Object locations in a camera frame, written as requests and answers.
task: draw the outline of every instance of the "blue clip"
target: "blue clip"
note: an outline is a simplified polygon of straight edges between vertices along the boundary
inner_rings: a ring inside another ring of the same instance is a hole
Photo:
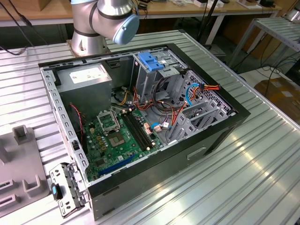
[[[138,53],[138,56],[150,71],[156,71],[165,68],[164,65],[160,64],[149,52]]]

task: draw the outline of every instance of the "motherboard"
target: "motherboard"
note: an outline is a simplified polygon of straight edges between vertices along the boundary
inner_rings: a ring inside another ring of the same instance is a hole
[[[87,137],[86,157],[90,165],[86,173],[89,181],[163,147],[139,110],[118,114],[107,112],[100,119],[98,116],[98,120],[85,124],[83,129]]]

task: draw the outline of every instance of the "ram slot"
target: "ram slot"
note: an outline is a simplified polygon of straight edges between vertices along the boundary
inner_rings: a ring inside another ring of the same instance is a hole
[[[134,139],[136,140],[137,144],[140,146],[140,148],[142,149],[142,151],[146,151],[147,145],[146,145],[146,143],[143,142],[142,138],[139,136],[139,134],[135,130],[135,127],[130,122],[130,120],[128,118],[128,115],[126,115],[126,114],[125,115],[121,115],[121,118],[123,119],[123,121],[126,124],[128,130],[130,131],[130,133],[132,134],[132,136],[134,137]]]
[[[143,142],[147,145],[147,147],[152,148],[151,141],[149,140],[148,136],[143,131],[143,129],[141,128],[139,123],[136,121],[135,117],[132,114],[129,114],[128,118],[129,118],[130,122],[133,124],[133,126],[136,128],[136,131],[142,138]]]

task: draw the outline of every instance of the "metal bracket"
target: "metal bracket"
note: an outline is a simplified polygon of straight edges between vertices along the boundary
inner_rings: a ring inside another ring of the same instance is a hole
[[[89,198],[84,189],[84,182],[76,165],[59,164],[50,171],[51,181],[60,188],[62,197],[58,206],[62,217],[66,218],[80,210]]]

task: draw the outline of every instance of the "metal workbench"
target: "metal workbench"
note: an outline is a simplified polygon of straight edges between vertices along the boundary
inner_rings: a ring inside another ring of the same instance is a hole
[[[293,224],[300,217],[300,127],[251,89],[189,35],[136,35],[112,51],[176,43],[242,103],[251,115],[212,154],[94,222],[87,208],[62,219],[50,195],[0,224]],[[37,63],[72,58],[66,44],[0,53],[0,133],[33,127],[48,177],[69,157],[58,132]]]
[[[285,47],[280,52],[279,57],[274,64],[279,62],[280,58],[284,55],[284,53],[288,50],[288,48],[292,48],[296,52],[300,51],[300,44],[299,44],[300,24],[295,24],[282,17],[254,19],[249,25],[248,29],[246,30],[239,44],[236,46],[232,54],[232,57],[230,59],[230,62],[228,64],[229,67],[231,67],[235,62],[242,47],[250,37],[252,30],[255,27],[260,28],[262,31],[254,40],[248,52],[250,52],[259,43],[260,39],[265,35],[265,33],[270,34],[271,36],[278,39],[285,45]]]

